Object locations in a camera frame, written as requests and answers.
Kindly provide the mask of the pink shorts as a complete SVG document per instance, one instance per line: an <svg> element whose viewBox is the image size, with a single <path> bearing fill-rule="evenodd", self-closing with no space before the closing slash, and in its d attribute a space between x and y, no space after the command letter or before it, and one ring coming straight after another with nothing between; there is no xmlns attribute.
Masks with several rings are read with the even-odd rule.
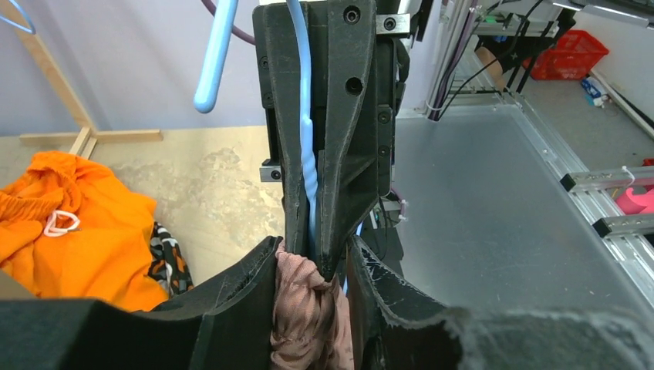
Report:
<svg viewBox="0 0 654 370"><path fill-rule="evenodd" d="M349 301L339 279L281 242L272 312L272 369L354 369Z"/></svg>

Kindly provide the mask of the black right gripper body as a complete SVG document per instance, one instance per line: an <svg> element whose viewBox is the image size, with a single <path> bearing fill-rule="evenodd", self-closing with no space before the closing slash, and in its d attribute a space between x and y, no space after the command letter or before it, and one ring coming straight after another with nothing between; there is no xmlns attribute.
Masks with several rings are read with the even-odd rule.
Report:
<svg viewBox="0 0 654 370"><path fill-rule="evenodd" d="M324 138L321 131L324 128L323 119L319 114L325 111L321 104L321 93L318 91L318 65L312 47L318 43L312 37L312 26L321 22L319 6L328 1L303 1L302 11L308 25L308 35L312 53L312 102L311 118L314 123L314 153L317 159L319 175L318 151L323 147ZM391 168L393 165L393 146L395 136L395 118L403 100L406 80L410 71L410 57L404 40L414 37L423 38L426 24L432 7L429 1L374 1L376 3L376 43L372 57L372 67L368 79L368 88L362 113L369 115L375 123L377 142L376 183L377 197L387 194L390 190ZM259 69L267 67L265 59L259 60ZM261 178L264 181L281 181L281 167L278 156L271 153L263 162Z"/></svg>

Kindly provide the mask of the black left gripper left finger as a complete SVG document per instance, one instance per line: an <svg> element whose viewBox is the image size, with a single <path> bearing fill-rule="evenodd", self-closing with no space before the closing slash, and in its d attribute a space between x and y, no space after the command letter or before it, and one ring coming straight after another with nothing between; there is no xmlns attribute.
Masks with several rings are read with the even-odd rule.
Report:
<svg viewBox="0 0 654 370"><path fill-rule="evenodd" d="M103 301L1 303L3 369L267 369L275 251L266 237L227 270L151 311Z"/></svg>

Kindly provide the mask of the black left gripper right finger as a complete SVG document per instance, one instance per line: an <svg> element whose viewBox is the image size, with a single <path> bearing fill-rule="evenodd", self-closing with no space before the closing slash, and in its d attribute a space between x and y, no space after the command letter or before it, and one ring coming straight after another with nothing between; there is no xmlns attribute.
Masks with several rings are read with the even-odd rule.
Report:
<svg viewBox="0 0 654 370"><path fill-rule="evenodd" d="M630 314L448 308L347 242L357 369L651 369L653 332Z"/></svg>

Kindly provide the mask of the light blue wire hanger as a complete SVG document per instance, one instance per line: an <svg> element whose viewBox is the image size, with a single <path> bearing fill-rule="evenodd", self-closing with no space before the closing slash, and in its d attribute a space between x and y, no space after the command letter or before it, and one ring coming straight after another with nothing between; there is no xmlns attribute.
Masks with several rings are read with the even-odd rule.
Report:
<svg viewBox="0 0 654 370"><path fill-rule="evenodd" d="M199 113L209 113L217 102L217 94L224 71L224 64L233 34L237 1L222 1L217 4L204 1L204 7L213 13L207 49L201 75L194 94L194 108ZM317 159L314 154L314 123L311 118L312 102L312 53L308 35L308 25L299 1L287 1L294 29L299 57L299 97L298 97L298 168L302 171L305 195L308 201L308 219L300 224L308 228L308 256L318 264L318 189L319 175Z"/></svg>

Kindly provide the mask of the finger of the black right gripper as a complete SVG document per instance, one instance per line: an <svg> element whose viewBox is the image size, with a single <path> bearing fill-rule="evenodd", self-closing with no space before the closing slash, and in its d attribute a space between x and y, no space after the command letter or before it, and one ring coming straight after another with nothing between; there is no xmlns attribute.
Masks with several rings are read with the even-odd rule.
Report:
<svg viewBox="0 0 654 370"><path fill-rule="evenodd" d="M302 178L299 129L300 62L286 4L259 5L253 12L256 53L271 153L278 156L285 212L285 248L308 256L308 201Z"/></svg>
<svg viewBox="0 0 654 370"><path fill-rule="evenodd" d="M327 280L377 198L375 123L362 113L376 43L374 1L328 1L312 26L318 91L325 111L318 151L316 265Z"/></svg>

